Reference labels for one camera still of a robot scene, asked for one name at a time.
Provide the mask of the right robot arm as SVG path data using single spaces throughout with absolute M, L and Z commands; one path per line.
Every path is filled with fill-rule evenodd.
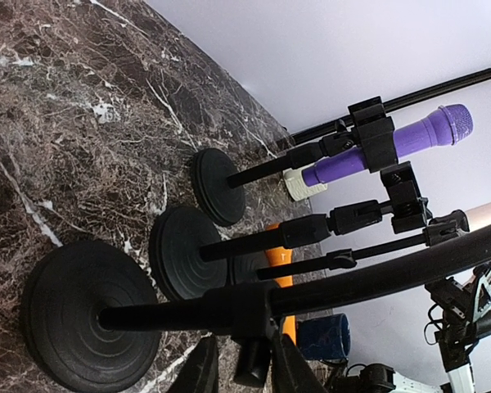
M 437 327 L 439 346 L 448 382 L 430 386 L 414 381 L 384 364 L 370 364 L 359 374 L 340 377 L 334 392 L 474 392 L 475 381 L 470 354 L 479 341 L 491 335 L 491 286 L 453 279 L 426 285 L 442 318 L 430 322 Z

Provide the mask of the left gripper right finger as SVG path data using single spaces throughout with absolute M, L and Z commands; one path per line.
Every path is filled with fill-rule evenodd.
M 291 338 L 276 333 L 272 340 L 273 392 L 325 392 Z

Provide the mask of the black stand of orange microphone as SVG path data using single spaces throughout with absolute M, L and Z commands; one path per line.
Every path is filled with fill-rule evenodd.
M 409 162 L 381 171 L 388 201 L 362 201 L 329 214 L 291 219 L 274 228 L 224 241 L 211 219 L 193 206 L 168 208 L 154 222 L 149 240 L 151 272 L 169 300 L 189 300 L 232 285 L 228 259 L 283 246 L 310 246 L 378 224 L 391 215 L 395 233 L 424 228 L 433 215 Z

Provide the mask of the dark blue mug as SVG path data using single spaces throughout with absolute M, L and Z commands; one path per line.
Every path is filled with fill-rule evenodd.
M 298 322 L 296 342 L 306 360 L 345 360 L 351 349 L 349 320 L 334 314 Z

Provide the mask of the purple microphone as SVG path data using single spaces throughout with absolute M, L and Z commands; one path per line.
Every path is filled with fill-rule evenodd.
M 464 105 L 440 106 L 427 117 L 395 130 L 392 141 L 374 152 L 377 159 L 391 166 L 391 158 L 402 158 L 432 147 L 453 146 L 470 136 L 473 128 L 471 113 Z M 314 187 L 368 169 L 363 150 L 354 147 L 304 169 L 302 179 L 305 186 Z

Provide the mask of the pink microphone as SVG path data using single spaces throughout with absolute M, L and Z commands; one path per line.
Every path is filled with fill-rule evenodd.
M 471 232 L 491 224 L 491 202 L 465 211 Z

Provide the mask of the black stand of pink microphone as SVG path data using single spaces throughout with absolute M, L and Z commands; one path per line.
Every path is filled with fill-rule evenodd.
M 417 235 L 363 249 L 340 249 L 296 263 L 292 261 L 293 250 L 283 246 L 231 257 L 228 259 L 228 276 L 232 285 L 273 279 L 279 286 L 288 287 L 293 284 L 292 277 L 295 275 L 323 269 L 352 269 L 360 260 L 413 246 L 435 246 L 468 232 L 470 229 L 465 212 L 455 210 L 448 215 L 431 219 Z

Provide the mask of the black stand of blue microphone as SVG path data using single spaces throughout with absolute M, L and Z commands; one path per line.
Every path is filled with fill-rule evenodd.
M 151 366 L 166 331 L 210 332 L 240 346 L 236 381 L 261 387 L 272 373 L 280 320 L 453 279 L 491 260 L 491 224 L 422 251 L 293 287 L 242 283 L 202 297 L 159 303 L 142 269 L 100 241 L 47 254 L 28 277 L 20 327 L 29 353 L 56 383 L 76 392 L 119 392 Z

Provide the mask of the black stand of purple microphone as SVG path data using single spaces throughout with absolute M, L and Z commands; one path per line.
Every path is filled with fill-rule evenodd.
M 394 122 L 386 114 L 380 97 L 349 107 L 353 124 L 336 123 L 336 131 L 318 140 L 291 148 L 284 156 L 240 171 L 232 159 L 217 148 L 197 152 L 190 167 L 191 184 L 201 209 L 224 227 L 240 221 L 245 213 L 246 196 L 243 186 L 286 169 L 299 169 L 323 158 L 337 156 L 354 147 L 363 150 L 372 173 L 387 169 L 376 158 L 375 149 L 392 141 Z

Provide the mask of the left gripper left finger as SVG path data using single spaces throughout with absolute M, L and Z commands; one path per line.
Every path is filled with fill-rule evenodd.
M 179 392 L 218 391 L 218 342 L 215 337 L 200 340 L 178 375 Z

